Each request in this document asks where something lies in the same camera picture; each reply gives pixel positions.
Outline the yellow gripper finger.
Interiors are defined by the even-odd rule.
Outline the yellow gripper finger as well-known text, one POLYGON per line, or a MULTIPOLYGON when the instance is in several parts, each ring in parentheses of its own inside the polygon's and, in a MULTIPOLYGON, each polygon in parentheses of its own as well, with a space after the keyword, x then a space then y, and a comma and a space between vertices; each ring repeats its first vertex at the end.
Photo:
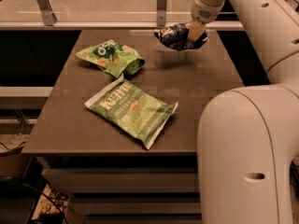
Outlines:
POLYGON ((206 25, 201 21, 190 21, 187 24, 188 39, 197 41, 200 37, 204 37, 206 33, 206 25))

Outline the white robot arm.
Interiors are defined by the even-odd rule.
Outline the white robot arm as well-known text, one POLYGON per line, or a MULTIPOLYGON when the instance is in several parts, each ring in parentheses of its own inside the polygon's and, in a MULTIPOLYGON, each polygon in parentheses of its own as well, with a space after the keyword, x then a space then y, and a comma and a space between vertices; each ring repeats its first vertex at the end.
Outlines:
POLYGON ((203 224, 292 224, 299 154, 299 16, 285 0, 194 0, 192 16, 231 3, 270 82, 221 93, 198 126, 203 224))

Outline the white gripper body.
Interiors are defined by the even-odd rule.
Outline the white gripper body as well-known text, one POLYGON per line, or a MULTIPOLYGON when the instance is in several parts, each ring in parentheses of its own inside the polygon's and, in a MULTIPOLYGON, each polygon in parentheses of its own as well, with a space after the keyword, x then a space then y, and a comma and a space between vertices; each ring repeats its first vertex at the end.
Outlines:
POLYGON ((223 0, 193 0, 191 14, 194 20, 210 23, 218 17, 223 0))

